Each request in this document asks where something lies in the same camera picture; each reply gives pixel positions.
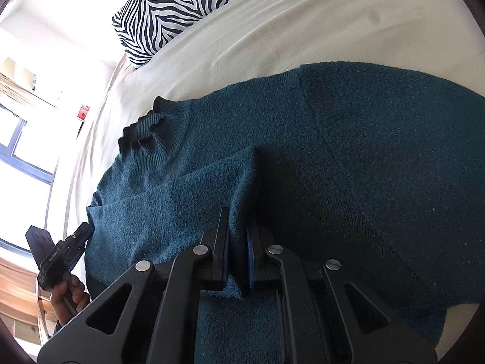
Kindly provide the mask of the person's left hand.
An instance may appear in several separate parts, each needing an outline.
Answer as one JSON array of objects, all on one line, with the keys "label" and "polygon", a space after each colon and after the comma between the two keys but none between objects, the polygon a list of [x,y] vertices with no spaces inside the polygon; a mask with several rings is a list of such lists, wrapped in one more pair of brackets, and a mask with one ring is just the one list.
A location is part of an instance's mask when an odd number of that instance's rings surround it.
[{"label": "person's left hand", "polygon": [[53,287],[50,296],[50,303],[60,326],[64,326],[74,317],[65,300],[66,296],[71,298],[71,306],[76,313],[90,303],[90,294],[85,291],[84,284],[75,275],[67,274],[61,283]]}]

